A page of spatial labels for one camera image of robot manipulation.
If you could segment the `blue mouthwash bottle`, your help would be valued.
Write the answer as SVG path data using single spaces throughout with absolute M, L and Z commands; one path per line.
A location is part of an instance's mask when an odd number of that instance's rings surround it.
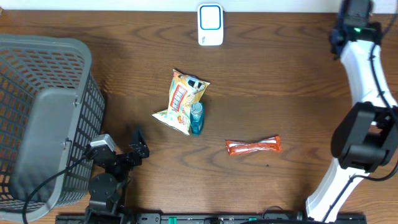
M 203 103 L 196 102 L 192 104 L 190 112 L 191 132 L 198 136 L 203 131 L 205 109 Z

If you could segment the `yellow snack bag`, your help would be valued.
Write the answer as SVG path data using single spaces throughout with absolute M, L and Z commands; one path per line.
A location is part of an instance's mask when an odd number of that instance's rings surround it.
M 200 101 L 209 85 L 210 82 L 173 69 L 168 108 L 152 114 L 152 117 L 189 136 L 192 105 Z

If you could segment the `red snack bar wrapper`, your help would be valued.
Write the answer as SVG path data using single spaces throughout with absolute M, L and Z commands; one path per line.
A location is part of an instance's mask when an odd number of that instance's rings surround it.
M 282 152 L 279 136 L 262 139 L 258 142 L 226 140 L 226 149 L 230 156 L 249 154 L 257 151 Z

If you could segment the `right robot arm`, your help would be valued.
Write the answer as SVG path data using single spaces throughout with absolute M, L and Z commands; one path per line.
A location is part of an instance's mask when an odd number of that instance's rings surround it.
M 335 129 L 333 159 L 320 185 L 305 201 L 305 221 L 331 223 L 364 179 L 382 182 L 397 173 L 371 177 L 397 149 L 397 102 L 381 65 L 381 41 L 387 34 L 370 22 L 372 1 L 343 1 L 329 41 L 348 76 L 353 107 Z

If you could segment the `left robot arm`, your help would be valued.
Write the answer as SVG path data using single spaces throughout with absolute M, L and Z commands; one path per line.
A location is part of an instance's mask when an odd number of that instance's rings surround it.
M 129 147 L 130 152 L 116 153 L 116 143 L 109 134 L 99 135 L 89 143 L 87 159 L 104 172 L 89 181 L 90 201 L 83 223 L 136 222 L 133 211 L 125 207 L 125 199 L 130 171 L 150 154 L 140 127 L 133 131 Z

